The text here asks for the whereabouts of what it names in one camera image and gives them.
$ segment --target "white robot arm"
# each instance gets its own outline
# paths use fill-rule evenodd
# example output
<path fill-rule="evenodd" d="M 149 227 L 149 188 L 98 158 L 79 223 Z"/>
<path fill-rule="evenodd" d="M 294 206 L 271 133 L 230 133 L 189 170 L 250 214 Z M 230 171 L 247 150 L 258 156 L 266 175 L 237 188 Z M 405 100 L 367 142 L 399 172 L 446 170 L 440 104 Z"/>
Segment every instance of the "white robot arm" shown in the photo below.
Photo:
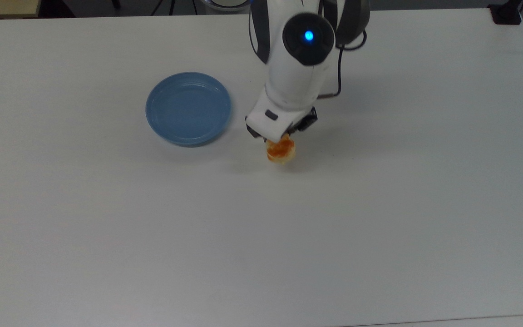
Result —
<path fill-rule="evenodd" d="M 317 120 L 313 105 L 333 64 L 328 54 L 360 35 L 370 16 L 368 0 L 346 0 L 341 15 L 338 6 L 336 0 L 253 0 L 252 47 L 269 68 L 246 117 L 254 137 L 278 142 Z"/>

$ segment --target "blue indicator light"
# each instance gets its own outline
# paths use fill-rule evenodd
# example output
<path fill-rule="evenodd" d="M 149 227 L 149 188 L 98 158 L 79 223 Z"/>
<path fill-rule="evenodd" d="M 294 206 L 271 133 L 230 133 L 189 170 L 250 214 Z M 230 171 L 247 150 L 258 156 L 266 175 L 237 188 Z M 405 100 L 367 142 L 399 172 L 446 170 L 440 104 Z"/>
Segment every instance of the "blue indicator light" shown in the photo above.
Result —
<path fill-rule="evenodd" d="M 306 31 L 304 37 L 307 41 L 312 41 L 314 39 L 314 33 L 312 33 L 312 31 Z"/>

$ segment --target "food item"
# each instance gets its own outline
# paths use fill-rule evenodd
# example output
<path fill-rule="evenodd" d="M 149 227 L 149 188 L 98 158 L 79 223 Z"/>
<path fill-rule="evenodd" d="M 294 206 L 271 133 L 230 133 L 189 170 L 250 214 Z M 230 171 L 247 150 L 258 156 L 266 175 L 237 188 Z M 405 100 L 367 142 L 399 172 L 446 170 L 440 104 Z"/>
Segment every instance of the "food item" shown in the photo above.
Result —
<path fill-rule="evenodd" d="M 290 139 L 290 134 L 286 133 L 280 142 L 274 143 L 269 139 L 266 141 L 267 158 L 272 162 L 284 165 L 296 156 L 296 144 Z"/>

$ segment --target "floor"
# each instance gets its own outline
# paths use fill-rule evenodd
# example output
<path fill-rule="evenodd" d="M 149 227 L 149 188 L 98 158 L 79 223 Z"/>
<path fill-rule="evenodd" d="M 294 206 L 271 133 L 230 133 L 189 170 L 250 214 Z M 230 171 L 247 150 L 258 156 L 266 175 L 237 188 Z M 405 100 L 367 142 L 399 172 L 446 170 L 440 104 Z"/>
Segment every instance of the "floor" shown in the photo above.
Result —
<path fill-rule="evenodd" d="M 198 15 L 205 14 L 201 0 L 120 0 L 115 9 L 111 0 L 64 0 L 76 17 Z M 486 8 L 505 0 L 371 0 L 372 10 Z"/>

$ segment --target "blue plate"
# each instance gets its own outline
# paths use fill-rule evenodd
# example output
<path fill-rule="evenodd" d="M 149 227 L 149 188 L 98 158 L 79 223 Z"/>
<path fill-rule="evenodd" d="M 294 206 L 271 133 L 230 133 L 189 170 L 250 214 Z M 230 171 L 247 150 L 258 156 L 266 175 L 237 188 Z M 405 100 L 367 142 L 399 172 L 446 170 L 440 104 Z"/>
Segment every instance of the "blue plate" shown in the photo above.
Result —
<path fill-rule="evenodd" d="M 202 73 L 180 73 L 158 83 L 147 99 L 147 120 L 167 141 L 197 147 L 219 136 L 231 116 L 222 83 Z"/>

